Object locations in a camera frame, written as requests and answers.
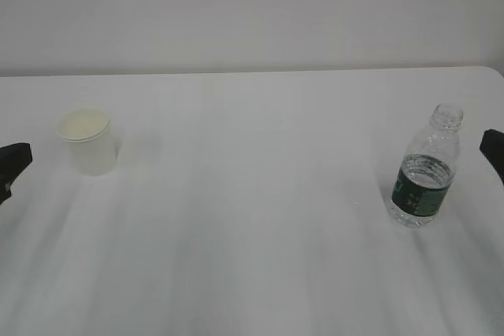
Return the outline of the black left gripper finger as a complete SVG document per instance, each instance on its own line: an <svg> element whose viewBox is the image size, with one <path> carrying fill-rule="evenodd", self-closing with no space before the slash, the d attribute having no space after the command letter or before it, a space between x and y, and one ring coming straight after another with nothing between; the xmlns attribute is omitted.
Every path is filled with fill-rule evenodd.
<svg viewBox="0 0 504 336"><path fill-rule="evenodd" d="M0 204L11 198L11 186L31 164L32 149L26 142L18 142L0 148Z"/></svg>

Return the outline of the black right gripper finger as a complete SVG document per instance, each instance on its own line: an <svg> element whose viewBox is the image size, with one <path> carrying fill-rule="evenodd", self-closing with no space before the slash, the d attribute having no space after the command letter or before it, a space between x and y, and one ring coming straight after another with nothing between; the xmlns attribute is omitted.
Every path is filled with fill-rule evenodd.
<svg viewBox="0 0 504 336"><path fill-rule="evenodd" d="M480 152L504 183L504 134L495 129L486 130L480 143Z"/></svg>

